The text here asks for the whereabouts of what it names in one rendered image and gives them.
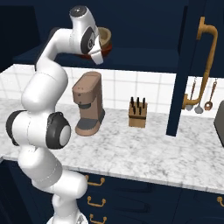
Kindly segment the dark blue drawer front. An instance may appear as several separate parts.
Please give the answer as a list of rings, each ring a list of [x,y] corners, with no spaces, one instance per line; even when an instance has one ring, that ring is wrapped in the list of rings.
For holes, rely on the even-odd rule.
[[[87,203],[87,197],[91,196],[92,201],[95,203],[97,201],[102,201],[106,199],[107,203],[104,207],[94,207],[89,206]],[[116,212],[126,212],[126,213],[157,213],[159,211],[165,210],[173,213],[176,209],[176,204],[164,200],[154,200],[147,199],[142,201],[139,199],[132,199],[131,197],[120,196],[115,193],[106,192],[93,192],[88,191],[80,200],[79,203],[88,208],[99,208],[102,210],[112,210]]]
[[[119,213],[100,213],[100,212],[84,212],[83,213],[89,224],[89,215],[100,215],[101,217],[106,216],[108,218],[106,224],[172,224],[170,221],[166,220],[157,220],[157,219],[141,219],[138,217],[130,217],[122,215]]]
[[[89,182],[99,183],[101,178],[105,178],[105,183],[101,186],[90,185],[92,189],[108,192],[119,193],[150,193],[164,195],[165,197],[173,197],[179,195],[181,190],[177,187],[168,185],[158,185],[143,181],[136,181],[126,178],[115,178],[110,176],[96,175],[92,173],[84,173],[89,176]]]

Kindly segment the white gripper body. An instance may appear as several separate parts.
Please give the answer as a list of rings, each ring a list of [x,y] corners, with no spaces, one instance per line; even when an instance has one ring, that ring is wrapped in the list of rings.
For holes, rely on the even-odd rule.
[[[91,59],[96,65],[100,65],[103,63],[102,49],[99,45],[95,45],[88,53],[88,55],[91,57]]]

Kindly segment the dark blue cupboard door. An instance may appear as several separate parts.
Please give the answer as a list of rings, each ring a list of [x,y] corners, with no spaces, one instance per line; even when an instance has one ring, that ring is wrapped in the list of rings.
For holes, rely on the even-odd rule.
[[[172,224],[224,224],[224,207],[217,197],[224,194],[184,189]]]

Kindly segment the brown coffee machine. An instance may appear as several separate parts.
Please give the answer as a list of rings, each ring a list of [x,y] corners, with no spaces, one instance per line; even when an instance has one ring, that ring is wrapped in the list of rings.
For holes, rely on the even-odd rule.
[[[80,110],[80,120],[75,132],[84,137],[94,135],[101,127],[105,116],[102,106],[102,75],[86,72],[73,85],[73,102]]]

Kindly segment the red bowl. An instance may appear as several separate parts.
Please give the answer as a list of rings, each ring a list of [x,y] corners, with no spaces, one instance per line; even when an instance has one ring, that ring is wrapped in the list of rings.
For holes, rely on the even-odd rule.
[[[102,52],[101,52],[102,57],[105,58],[110,53],[111,50],[112,50],[112,44],[109,44],[107,47],[103,47]],[[78,57],[86,59],[86,60],[91,59],[91,56],[88,55],[88,54],[85,54],[85,55],[79,55],[78,54]]]

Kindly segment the dark blue open cabinet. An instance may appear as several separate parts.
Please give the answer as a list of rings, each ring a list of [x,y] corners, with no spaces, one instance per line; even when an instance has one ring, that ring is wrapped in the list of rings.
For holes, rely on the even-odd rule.
[[[0,32],[12,43],[13,61],[32,64],[54,27],[70,28],[69,10],[85,5],[112,32],[106,69],[176,73],[184,10],[189,0],[0,0]],[[210,75],[224,78],[224,0],[206,0],[208,25],[218,30]],[[201,76],[213,37],[197,41],[190,75]]]

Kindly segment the copper hanging spoon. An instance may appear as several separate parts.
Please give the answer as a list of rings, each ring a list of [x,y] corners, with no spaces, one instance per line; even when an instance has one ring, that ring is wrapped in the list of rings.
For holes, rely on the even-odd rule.
[[[213,83],[213,87],[212,87],[212,91],[211,91],[211,94],[210,94],[210,98],[209,98],[209,101],[207,101],[204,105],[204,109],[205,110],[211,110],[212,107],[213,107],[213,103],[212,103],[212,98],[213,98],[213,95],[214,95],[214,90],[216,89],[216,85],[217,85],[217,79],[214,80],[214,83]]]

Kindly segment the dark blue base cabinet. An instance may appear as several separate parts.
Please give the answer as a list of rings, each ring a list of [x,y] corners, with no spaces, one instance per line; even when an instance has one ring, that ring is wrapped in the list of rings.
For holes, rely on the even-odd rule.
[[[32,185],[16,161],[0,162],[0,224],[46,224],[52,195]]]

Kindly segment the wooden knife block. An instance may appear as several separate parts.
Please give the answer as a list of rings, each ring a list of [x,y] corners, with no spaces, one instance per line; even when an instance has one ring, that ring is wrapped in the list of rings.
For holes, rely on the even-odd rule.
[[[147,102],[145,98],[143,98],[143,101],[139,101],[139,98],[136,98],[136,101],[134,101],[134,98],[131,97],[129,102],[129,126],[144,128],[146,116]]]

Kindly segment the dark blue cabinet door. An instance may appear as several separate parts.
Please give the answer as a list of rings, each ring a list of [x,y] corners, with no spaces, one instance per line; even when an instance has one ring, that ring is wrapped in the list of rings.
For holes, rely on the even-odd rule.
[[[193,55],[197,43],[197,30],[200,17],[204,13],[206,2],[207,0],[189,0],[189,4],[184,10],[178,44],[178,71],[175,79],[166,129],[166,134],[171,137],[175,137],[177,134],[182,103],[186,91],[186,83],[193,63]]]

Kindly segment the tan wooden bowl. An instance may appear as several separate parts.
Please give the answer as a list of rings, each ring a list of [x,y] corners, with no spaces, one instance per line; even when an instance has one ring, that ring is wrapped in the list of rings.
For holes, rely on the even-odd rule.
[[[104,49],[110,43],[111,31],[105,27],[99,27],[98,30],[99,30],[101,48]]]

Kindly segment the grey toaster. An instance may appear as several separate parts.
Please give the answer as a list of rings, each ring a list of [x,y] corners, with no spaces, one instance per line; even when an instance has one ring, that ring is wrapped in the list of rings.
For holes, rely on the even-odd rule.
[[[213,124],[221,145],[224,147],[224,100],[220,103]]]

